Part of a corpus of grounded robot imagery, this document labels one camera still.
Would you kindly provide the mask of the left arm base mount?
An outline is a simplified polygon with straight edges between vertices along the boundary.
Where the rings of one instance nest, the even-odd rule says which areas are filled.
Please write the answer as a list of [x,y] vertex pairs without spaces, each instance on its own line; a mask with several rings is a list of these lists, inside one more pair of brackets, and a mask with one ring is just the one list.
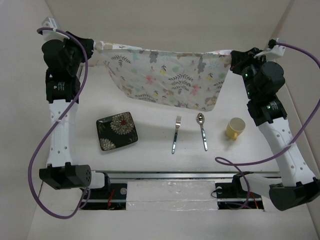
[[81,210],[126,210],[127,183],[112,183],[110,177],[104,173],[104,186],[93,188],[87,192],[81,202]]

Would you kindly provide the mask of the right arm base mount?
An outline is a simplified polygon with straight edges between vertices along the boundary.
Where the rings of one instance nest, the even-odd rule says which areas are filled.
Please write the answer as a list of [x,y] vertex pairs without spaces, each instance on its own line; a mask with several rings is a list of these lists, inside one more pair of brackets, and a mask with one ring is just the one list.
[[242,189],[240,173],[233,176],[231,182],[215,183],[215,190],[211,197],[217,200],[219,210],[263,210],[262,197],[259,194],[248,192]]

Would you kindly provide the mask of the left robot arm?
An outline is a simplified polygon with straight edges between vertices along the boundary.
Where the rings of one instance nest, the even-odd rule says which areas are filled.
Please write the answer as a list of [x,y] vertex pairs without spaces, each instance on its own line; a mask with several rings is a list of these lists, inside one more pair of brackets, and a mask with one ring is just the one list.
[[112,191],[108,177],[79,164],[75,150],[79,94],[85,84],[78,71],[91,58],[94,41],[50,27],[38,32],[45,40],[41,50],[47,65],[45,90],[52,126],[47,166],[39,170],[39,177],[55,190],[91,188],[98,197],[107,198]]

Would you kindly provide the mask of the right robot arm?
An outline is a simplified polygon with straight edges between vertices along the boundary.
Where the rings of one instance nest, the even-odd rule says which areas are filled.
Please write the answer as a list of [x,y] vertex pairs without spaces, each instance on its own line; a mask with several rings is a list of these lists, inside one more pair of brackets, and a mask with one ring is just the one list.
[[287,113],[277,97],[285,84],[284,70],[252,48],[230,53],[230,70],[242,76],[249,102],[248,112],[265,137],[280,171],[280,180],[253,172],[233,176],[231,191],[237,197],[248,192],[269,198],[274,207],[285,211],[309,203],[320,195],[320,181],[310,170],[293,137]]

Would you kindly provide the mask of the floral animal print cloth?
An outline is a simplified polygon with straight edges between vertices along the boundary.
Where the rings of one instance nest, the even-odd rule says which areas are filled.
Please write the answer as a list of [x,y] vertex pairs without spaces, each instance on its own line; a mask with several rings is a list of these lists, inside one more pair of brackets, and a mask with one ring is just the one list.
[[231,65],[230,50],[170,52],[94,42],[110,78],[132,99],[212,111]]

